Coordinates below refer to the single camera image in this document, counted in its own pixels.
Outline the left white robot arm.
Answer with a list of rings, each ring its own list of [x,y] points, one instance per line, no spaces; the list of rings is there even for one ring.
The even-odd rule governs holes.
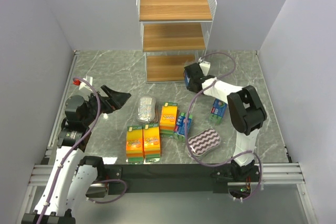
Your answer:
[[[102,157],[87,156],[85,150],[99,116],[121,109],[131,94],[105,85],[101,89],[105,96],[93,90],[87,98],[74,95],[67,99],[47,185],[33,213],[24,214],[22,223],[75,223],[89,187],[97,183],[108,189],[110,180]]]

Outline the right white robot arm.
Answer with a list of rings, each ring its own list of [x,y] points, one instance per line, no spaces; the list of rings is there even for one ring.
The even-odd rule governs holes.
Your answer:
[[[190,146],[185,137],[186,147],[192,158],[207,167],[221,167],[230,164],[234,179],[244,179],[254,170],[254,153],[259,130],[267,118],[266,110],[257,90],[249,85],[234,86],[212,75],[204,75],[200,63],[184,67],[184,77],[188,90],[197,96],[204,94],[228,105],[230,121],[236,130],[236,145],[233,157],[228,161],[210,165],[202,163],[196,156],[196,149]]]

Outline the blue green sponge pack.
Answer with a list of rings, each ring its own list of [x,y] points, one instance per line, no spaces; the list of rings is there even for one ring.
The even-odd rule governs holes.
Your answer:
[[[184,82],[185,82],[186,88],[188,90],[191,90],[192,81],[191,81],[190,70],[188,68],[184,69]]]
[[[173,138],[176,140],[184,141],[185,140],[185,128],[189,132],[192,124],[193,116],[190,114],[186,118],[186,113],[181,112],[176,120],[175,128],[173,130]]]

